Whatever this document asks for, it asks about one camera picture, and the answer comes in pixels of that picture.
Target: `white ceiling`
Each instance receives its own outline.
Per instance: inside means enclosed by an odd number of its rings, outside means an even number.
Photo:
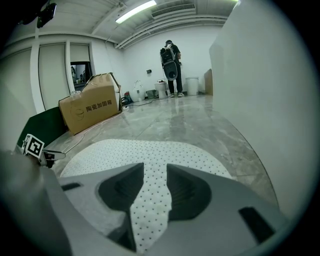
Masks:
[[[117,48],[127,48],[154,34],[181,27],[223,26],[237,1],[235,0],[155,0],[157,5],[132,16],[121,24],[116,19],[148,0],[51,0],[57,8],[54,18],[36,29],[36,20],[18,25],[11,41],[35,34],[79,34],[114,42]],[[152,12],[166,8],[191,6],[153,18]]]

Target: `polka dot mat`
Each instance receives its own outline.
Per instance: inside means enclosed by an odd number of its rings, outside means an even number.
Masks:
[[[144,163],[144,184],[130,208],[138,254],[148,250],[167,228],[171,209],[167,164],[231,179],[221,162],[196,146],[172,141],[128,139],[107,139],[88,146],[71,159],[61,176],[91,174],[132,163]]]

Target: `dark green panel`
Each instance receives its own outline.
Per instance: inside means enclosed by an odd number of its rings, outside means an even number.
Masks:
[[[44,142],[46,147],[68,130],[59,107],[51,108],[29,118],[17,142],[21,147],[27,134],[32,134]]]

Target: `gray floor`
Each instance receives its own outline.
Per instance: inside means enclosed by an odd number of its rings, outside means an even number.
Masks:
[[[47,149],[65,152],[80,139],[80,134],[72,136],[70,132],[66,132]],[[168,98],[130,107],[121,116],[87,132],[83,140],[67,153],[66,158],[58,161],[52,169],[60,175],[78,152],[106,139],[192,144],[217,158],[233,179],[278,205],[270,179],[255,151],[227,119],[214,111],[212,96]]]

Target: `ceiling light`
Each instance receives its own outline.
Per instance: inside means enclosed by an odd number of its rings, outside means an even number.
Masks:
[[[133,10],[127,12],[126,14],[122,15],[120,18],[118,18],[115,22],[118,24],[121,24],[122,22],[124,22],[125,20],[129,19],[131,16],[151,7],[151,6],[155,6],[157,3],[152,0],[149,2],[146,2],[144,4],[139,5],[138,7],[134,8]]]

